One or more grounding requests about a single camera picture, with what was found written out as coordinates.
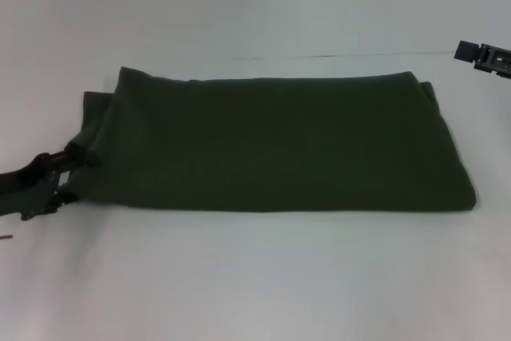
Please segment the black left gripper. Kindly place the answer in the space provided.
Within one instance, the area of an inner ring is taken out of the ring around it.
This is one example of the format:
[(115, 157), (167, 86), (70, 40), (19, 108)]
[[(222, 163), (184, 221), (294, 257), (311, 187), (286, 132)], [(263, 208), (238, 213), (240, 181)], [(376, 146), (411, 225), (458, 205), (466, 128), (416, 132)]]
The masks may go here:
[(59, 176), (55, 167), (100, 167), (102, 161), (94, 151), (82, 148), (65, 149), (49, 155), (37, 155), (18, 171), (1, 175), (1, 216), (20, 213), (22, 220), (55, 213), (63, 205), (74, 204), (79, 198), (67, 192), (57, 192)]

